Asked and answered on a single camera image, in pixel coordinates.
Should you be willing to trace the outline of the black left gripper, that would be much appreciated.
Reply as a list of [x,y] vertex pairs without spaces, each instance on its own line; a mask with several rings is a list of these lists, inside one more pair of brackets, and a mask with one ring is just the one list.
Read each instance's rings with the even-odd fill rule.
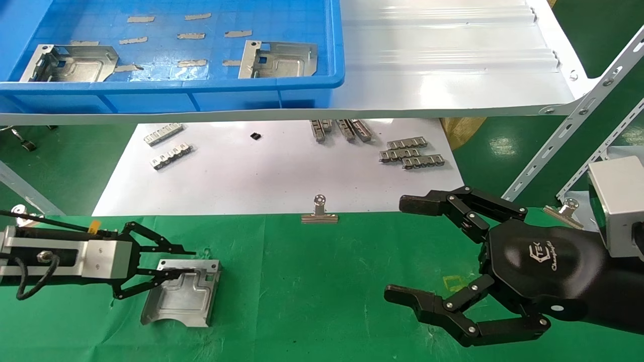
[[[151,240],[154,245],[140,245],[132,234]],[[135,271],[135,252],[196,255],[134,221],[124,225],[120,236],[108,237],[70,230],[9,226],[2,232],[2,286],[20,283],[22,270],[16,259],[26,267],[28,286],[34,286],[44,277],[57,257],[58,266],[46,281],[48,286],[111,284],[113,298],[117,300],[145,293],[163,282],[196,272],[195,269]],[[151,279],[123,289],[123,284],[135,276]]]

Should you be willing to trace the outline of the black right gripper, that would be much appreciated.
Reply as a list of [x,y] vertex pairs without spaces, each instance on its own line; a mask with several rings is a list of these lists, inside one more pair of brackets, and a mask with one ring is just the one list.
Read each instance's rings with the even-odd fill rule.
[[[468,186],[403,195],[399,210],[446,216],[471,241],[484,243],[479,258],[485,275],[447,299],[396,285],[384,290],[387,302],[409,307],[418,322],[443,328],[460,345],[539,339],[550,328],[543,315],[562,321],[593,321],[602,315],[609,253],[598,233],[525,224],[520,221],[527,208]],[[483,217],[503,224],[490,230]],[[467,318],[467,309],[489,293],[520,316],[483,322]]]

